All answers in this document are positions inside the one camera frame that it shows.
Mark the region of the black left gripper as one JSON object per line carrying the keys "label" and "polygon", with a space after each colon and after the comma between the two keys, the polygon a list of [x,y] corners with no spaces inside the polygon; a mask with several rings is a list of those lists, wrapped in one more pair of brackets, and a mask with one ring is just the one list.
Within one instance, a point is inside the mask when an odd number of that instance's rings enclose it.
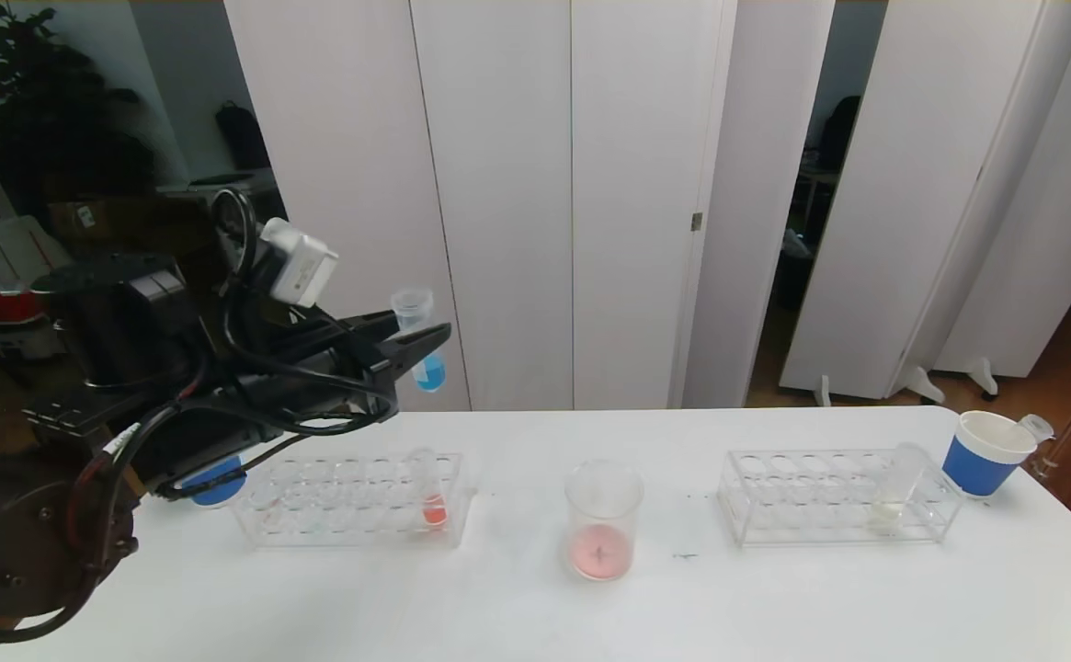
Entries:
{"label": "black left gripper", "polygon": [[451,335],[450,324],[401,332],[392,310],[267,324],[254,340],[254,372],[278,383],[280,406],[292,412],[340,410],[356,419],[384,419],[399,407],[399,377]]}

